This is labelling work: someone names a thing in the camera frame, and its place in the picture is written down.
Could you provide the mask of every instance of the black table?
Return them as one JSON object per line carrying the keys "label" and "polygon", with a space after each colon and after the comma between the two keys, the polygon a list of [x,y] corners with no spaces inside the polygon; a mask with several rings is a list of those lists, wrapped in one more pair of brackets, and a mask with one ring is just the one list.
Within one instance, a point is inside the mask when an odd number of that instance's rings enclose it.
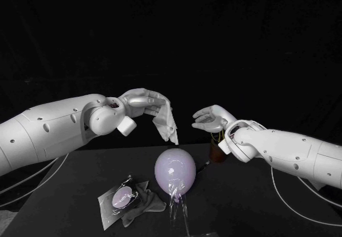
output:
{"label": "black table", "polygon": [[[2,237],[169,237],[169,207],[149,212],[124,228],[117,221],[104,231],[98,197],[132,174],[137,182],[169,203],[155,178],[155,163],[171,147],[75,151],[46,184],[32,194]],[[199,168],[208,161],[210,144],[181,145]],[[45,177],[51,176],[59,159]],[[299,179],[274,171],[279,190],[298,211],[311,218],[341,223],[332,207],[311,193]],[[325,226],[298,216],[282,202],[261,159],[240,162],[233,155],[198,174],[186,193],[191,234],[225,236],[339,236],[341,227]]]}

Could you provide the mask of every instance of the robotic hand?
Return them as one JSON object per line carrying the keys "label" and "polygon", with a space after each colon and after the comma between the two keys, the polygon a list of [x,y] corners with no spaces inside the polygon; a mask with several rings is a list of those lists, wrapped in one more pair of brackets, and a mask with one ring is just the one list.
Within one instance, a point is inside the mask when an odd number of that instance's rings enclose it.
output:
{"label": "robotic hand", "polygon": [[298,133],[267,129],[253,120],[237,120],[218,105],[194,114],[194,128],[225,130],[220,147],[243,161],[263,158],[270,166],[306,178],[316,189],[326,184],[342,189],[342,148]]}
{"label": "robotic hand", "polygon": [[116,128],[127,136],[137,127],[132,118],[156,116],[166,100],[139,88],[119,98],[91,94],[29,108],[0,124],[0,176],[64,156]]}

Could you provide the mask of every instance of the plastic packaging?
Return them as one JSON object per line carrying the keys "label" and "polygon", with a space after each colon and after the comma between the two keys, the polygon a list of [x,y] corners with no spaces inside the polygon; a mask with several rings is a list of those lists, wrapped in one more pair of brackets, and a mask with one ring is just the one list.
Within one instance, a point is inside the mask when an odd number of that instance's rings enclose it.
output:
{"label": "plastic packaging", "polygon": [[100,209],[104,230],[142,202],[132,176],[116,185],[100,197]]}

